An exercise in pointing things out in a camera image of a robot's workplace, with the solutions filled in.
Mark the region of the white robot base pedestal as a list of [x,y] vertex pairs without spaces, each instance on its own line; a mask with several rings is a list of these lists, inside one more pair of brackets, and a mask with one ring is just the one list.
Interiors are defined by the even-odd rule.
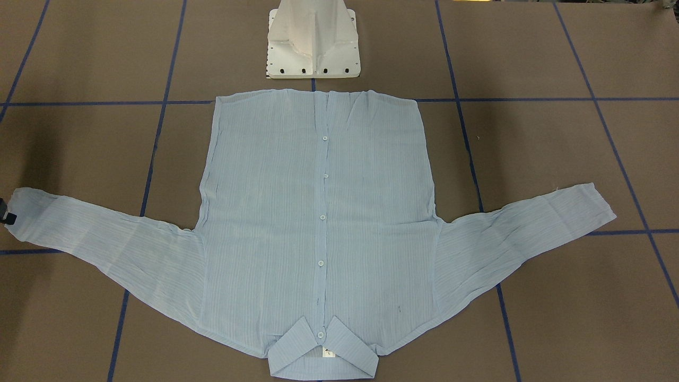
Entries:
[[356,13],[344,1],[281,1],[269,11],[269,79],[359,77]]

